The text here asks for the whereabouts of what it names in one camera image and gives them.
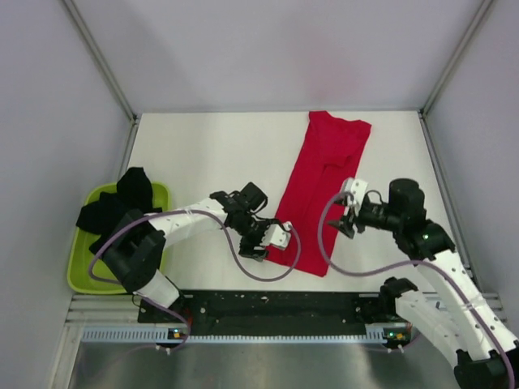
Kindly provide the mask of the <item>red t shirt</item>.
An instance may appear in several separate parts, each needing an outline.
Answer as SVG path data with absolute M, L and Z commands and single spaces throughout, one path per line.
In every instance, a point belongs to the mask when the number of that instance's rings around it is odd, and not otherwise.
M 349 177 L 355 177 L 371 124 L 336 118 L 326 111 L 311 111 L 297 128 L 304 136 L 297 142 L 298 158 L 279 202 L 276 218 L 289 221 L 302 243 L 296 269 L 313 276 L 328 273 L 320 253 L 318 223 L 327 202 Z

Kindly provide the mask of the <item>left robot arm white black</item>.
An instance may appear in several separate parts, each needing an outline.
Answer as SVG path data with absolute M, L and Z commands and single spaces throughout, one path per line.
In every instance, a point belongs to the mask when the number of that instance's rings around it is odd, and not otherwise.
M 128 293 L 156 304 L 166 321 L 184 310 L 178 288 L 159 270 L 164 249 L 197 234 L 228 229 L 240 237 L 238 254 L 261 261 L 270 246 L 284 250 L 290 243 L 291 223 L 262 218 L 257 212 L 268 202 L 254 183 L 240 191 L 217 191 L 208 198 L 171 212 L 143 214 L 128 211 L 95 253 Z

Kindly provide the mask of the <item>black t shirt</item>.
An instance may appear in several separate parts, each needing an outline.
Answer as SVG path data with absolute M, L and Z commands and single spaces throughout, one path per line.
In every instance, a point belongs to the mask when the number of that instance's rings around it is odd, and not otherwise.
M 142 213 L 161 212 L 161 207 L 153 206 L 152 183 L 143 167 L 131 167 L 118 180 L 116 191 L 102 191 L 97 201 L 83 206 L 76 226 L 99 238 L 90 245 L 95 254 L 112 235 L 122 218 L 133 209 Z

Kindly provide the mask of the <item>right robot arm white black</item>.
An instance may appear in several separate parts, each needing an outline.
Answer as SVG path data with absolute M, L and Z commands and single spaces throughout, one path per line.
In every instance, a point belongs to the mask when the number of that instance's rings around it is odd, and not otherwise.
M 518 338 L 488 305 L 445 229 L 427 218 L 425 194 L 419 184 L 409 178 L 391 181 L 385 202 L 374 203 L 369 194 L 367 182 L 346 179 L 326 206 L 339 205 L 347 212 L 337 220 L 325 220 L 328 210 L 322 212 L 318 244 L 324 244 L 325 225 L 348 238 L 367 228 L 391 233 L 408 259 L 361 275 L 414 266 L 446 310 L 428 303 L 412 281 L 393 277 L 380 288 L 376 313 L 390 321 L 402 318 L 412 324 L 447 360 L 459 387 L 516 388 Z

